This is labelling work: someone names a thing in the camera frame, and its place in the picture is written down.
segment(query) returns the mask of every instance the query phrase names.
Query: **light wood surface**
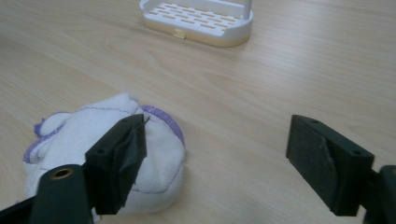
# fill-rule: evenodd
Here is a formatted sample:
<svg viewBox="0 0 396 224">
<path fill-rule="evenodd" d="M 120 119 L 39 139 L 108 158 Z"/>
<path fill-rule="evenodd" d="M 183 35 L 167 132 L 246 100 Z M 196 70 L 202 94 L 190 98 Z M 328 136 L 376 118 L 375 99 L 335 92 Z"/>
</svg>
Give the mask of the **light wood surface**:
<svg viewBox="0 0 396 224">
<path fill-rule="evenodd" d="M 256 0 L 246 44 L 148 29 L 136 0 L 0 1 L 0 209 L 24 199 L 33 125 L 122 91 L 181 126 L 167 210 L 101 223 L 361 223 L 336 217 L 285 158 L 290 116 L 396 164 L 396 1 Z"/>
</svg>

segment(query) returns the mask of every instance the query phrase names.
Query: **wooden table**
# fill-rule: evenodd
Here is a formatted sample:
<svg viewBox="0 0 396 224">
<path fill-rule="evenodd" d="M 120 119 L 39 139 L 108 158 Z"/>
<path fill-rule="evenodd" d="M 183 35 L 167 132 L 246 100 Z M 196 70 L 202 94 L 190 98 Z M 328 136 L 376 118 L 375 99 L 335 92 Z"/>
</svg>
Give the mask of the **wooden table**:
<svg viewBox="0 0 396 224">
<path fill-rule="evenodd" d="M 123 91 L 181 126 L 183 189 L 101 223 L 361 223 L 285 158 L 290 116 L 396 163 L 396 2 L 257 0 L 251 38 L 214 48 L 152 31 L 138 1 L 0 1 L 0 209 L 24 199 L 33 125 Z"/>
</svg>

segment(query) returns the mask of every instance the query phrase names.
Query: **white fabric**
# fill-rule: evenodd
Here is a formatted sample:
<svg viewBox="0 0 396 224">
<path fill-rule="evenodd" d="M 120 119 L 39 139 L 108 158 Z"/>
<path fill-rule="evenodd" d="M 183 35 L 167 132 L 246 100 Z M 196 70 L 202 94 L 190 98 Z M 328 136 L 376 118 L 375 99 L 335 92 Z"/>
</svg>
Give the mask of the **white fabric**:
<svg viewBox="0 0 396 224">
<path fill-rule="evenodd" d="M 37 127 L 41 138 L 25 154 L 27 197 L 35 195 L 40 176 L 65 164 L 82 164 L 84 153 L 120 119 L 145 114 L 148 155 L 121 212 L 156 212 L 177 197 L 182 183 L 185 149 L 183 140 L 168 123 L 144 111 L 129 93 L 122 93 L 76 113 L 61 112 Z"/>
</svg>

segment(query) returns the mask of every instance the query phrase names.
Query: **dish rack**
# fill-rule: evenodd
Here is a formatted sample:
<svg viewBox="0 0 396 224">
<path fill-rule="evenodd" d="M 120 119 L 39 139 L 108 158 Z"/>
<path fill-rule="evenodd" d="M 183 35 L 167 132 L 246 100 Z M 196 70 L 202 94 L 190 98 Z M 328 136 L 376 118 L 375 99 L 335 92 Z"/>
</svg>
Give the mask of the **dish rack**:
<svg viewBox="0 0 396 224">
<path fill-rule="evenodd" d="M 147 27 L 217 47 L 246 42 L 251 33 L 251 0 L 141 0 Z"/>
</svg>

